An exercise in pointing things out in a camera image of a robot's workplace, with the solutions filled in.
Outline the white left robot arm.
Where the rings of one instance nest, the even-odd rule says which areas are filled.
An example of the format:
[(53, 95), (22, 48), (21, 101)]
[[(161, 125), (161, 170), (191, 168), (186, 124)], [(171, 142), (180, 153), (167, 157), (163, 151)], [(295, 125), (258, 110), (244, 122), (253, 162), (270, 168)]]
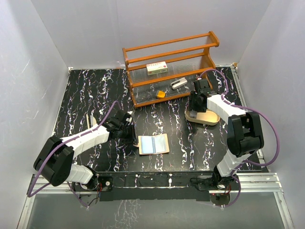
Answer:
[(36, 158), (33, 168), (39, 171), (45, 159), (48, 159), (41, 175), (54, 187), (64, 182), (82, 184), (87, 190), (98, 186), (98, 174), (84, 165), (73, 163), (81, 153), (95, 147), (119, 139), (123, 144), (137, 145), (132, 111), (119, 110), (115, 116), (108, 117), (102, 125), (95, 124), (90, 129), (78, 134), (59, 138), (51, 136)]

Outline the cream leather card holder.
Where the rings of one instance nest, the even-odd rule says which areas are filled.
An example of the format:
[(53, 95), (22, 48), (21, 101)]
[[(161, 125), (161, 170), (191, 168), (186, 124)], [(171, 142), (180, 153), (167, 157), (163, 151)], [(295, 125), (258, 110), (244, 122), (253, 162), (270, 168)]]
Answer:
[(139, 155), (158, 155), (169, 153), (169, 141), (167, 134), (160, 135), (139, 135), (133, 143), (139, 148)]

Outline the stack of cards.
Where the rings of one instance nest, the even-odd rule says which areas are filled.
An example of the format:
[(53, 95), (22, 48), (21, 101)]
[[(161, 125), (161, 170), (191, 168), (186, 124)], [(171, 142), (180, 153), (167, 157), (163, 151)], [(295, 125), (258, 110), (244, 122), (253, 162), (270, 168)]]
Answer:
[(197, 114), (198, 114), (197, 111), (190, 111), (189, 112), (189, 117), (193, 118), (193, 119), (196, 119), (197, 118)]

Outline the beige oval tray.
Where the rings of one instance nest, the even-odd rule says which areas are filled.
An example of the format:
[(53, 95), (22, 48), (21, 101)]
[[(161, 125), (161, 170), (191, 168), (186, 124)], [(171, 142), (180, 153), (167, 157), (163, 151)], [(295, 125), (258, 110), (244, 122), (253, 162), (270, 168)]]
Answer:
[(185, 111), (184, 115), (187, 121), (203, 125), (214, 126), (220, 121), (220, 116), (208, 109), (206, 110), (206, 112), (198, 112), (196, 119), (189, 117), (188, 110)]

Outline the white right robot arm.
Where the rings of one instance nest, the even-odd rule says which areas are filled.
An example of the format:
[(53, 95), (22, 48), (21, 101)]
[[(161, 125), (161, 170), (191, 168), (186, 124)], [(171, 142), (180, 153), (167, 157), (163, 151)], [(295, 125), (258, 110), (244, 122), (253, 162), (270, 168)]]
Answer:
[(220, 119), (227, 124), (227, 152), (208, 179), (210, 185), (224, 189), (233, 181), (237, 167), (264, 146), (260, 117), (256, 112), (233, 107), (210, 88), (206, 79), (193, 84), (185, 118), (204, 125), (215, 125)]

